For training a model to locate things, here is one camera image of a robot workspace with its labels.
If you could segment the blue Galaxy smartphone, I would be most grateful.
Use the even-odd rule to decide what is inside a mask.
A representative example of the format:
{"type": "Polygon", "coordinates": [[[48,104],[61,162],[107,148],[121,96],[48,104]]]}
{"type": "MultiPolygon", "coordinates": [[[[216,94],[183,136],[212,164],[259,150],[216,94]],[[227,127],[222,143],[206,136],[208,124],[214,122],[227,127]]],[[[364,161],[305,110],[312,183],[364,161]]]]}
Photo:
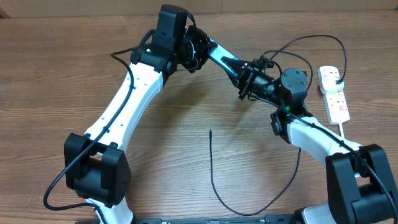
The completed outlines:
{"type": "Polygon", "coordinates": [[[228,52],[225,48],[215,42],[213,39],[210,39],[211,50],[208,54],[209,59],[211,59],[214,63],[220,66],[228,75],[234,86],[238,85],[238,74],[225,62],[230,60],[238,60],[233,54],[228,52]]]}

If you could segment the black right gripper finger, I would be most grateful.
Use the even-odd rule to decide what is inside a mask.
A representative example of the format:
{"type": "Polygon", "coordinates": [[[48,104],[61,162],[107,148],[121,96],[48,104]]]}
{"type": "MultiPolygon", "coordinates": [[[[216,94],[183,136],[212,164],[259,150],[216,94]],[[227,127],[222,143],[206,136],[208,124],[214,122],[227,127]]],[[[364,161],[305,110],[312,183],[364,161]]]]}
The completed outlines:
{"type": "Polygon", "coordinates": [[[237,75],[241,78],[247,72],[253,72],[253,68],[248,61],[239,60],[236,58],[222,57],[221,61],[225,64],[225,71],[227,75],[237,75]]]}
{"type": "Polygon", "coordinates": [[[228,75],[231,83],[236,87],[239,88],[239,77],[237,75],[228,75]]]}

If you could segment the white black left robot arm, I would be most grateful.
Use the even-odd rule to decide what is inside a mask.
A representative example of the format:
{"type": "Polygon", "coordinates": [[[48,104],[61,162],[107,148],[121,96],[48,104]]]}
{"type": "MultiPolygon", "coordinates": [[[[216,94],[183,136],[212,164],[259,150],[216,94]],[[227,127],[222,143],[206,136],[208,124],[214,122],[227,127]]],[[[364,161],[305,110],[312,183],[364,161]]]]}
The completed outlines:
{"type": "Polygon", "coordinates": [[[111,57],[126,67],[126,77],[100,118],[83,135],[71,133],[64,144],[67,187],[85,199],[97,215],[96,223],[132,223],[126,202],[131,183],[127,145],[148,104],[182,65],[191,73],[201,69],[214,43],[197,28],[186,25],[193,15],[164,4],[157,27],[128,49],[130,61],[111,57]]]}

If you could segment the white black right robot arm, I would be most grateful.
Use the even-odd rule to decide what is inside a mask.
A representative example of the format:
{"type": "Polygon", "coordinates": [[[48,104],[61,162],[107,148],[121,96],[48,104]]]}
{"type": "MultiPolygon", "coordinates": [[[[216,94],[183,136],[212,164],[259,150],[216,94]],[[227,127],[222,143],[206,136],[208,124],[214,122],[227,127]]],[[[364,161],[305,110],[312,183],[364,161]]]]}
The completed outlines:
{"type": "Polygon", "coordinates": [[[308,112],[307,74],[298,68],[265,70],[276,63],[222,57],[221,64],[245,96],[277,108],[271,114],[275,135],[307,151],[326,169],[327,202],[297,210],[292,223],[378,223],[397,220],[397,186],[384,149],[362,146],[330,131],[308,112]]]}

